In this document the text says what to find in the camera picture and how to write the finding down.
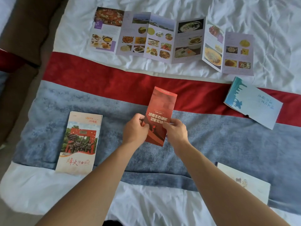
bed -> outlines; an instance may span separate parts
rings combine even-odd
[[[228,31],[254,34],[255,76],[244,79],[284,102],[274,130],[225,106],[233,76],[205,63],[167,65],[86,50],[97,6],[152,11],[177,20],[208,16]],[[1,181],[1,198],[17,212],[46,213],[83,178],[53,170],[69,112],[103,114],[97,166],[121,143],[126,121],[145,113],[158,86],[178,94],[173,117],[186,124],[196,148],[212,162],[271,183],[268,205],[298,225],[301,29],[295,25],[301,22],[300,8],[300,0],[69,0],[29,121]],[[214,225],[167,141],[163,148],[144,143],[136,151],[107,219],[124,225]]]

right hand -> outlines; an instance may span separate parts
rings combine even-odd
[[[182,148],[184,144],[190,144],[186,126],[179,119],[171,118],[170,122],[173,124],[163,122],[163,128],[167,130],[168,142],[170,142],[175,151],[178,148]]]

hand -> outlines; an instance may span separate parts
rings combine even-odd
[[[122,144],[133,144],[135,150],[143,144],[150,128],[149,124],[145,124],[144,127],[141,127],[143,119],[144,115],[136,113],[134,117],[126,123],[123,129]]]
[[[186,126],[179,119],[170,119],[170,122],[173,124],[169,124],[167,122],[163,122],[163,128],[167,130],[167,139],[168,142],[173,146],[176,151],[182,148],[185,144],[190,144],[188,141],[188,133]]]

book cover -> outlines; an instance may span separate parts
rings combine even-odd
[[[92,171],[102,115],[71,111],[56,172],[86,175]]]
[[[228,175],[230,178],[232,178],[234,181],[248,190],[263,203],[268,204],[271,188],[270,183],[262,181],[241,171],[235,170],[222,163],[217,163],[217,168],[219,168],[222,172],[224,172],[226,175]]]
[[[146,142],[163,146],[167,133],[163,122],[170,122],[176,99],[176,94],[155,87],[142,123],[150,126]]]
[[[283,105],[238,77],[235,77],[224,103],[271,130]]]

brown sofa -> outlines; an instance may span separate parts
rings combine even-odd
[[[40,47],[48,26],[62,0],[17,0],[0,36],[0,49],[25,61],[9,74],[0,95],[0,146],[20,113],[28,87],[41,65]]]

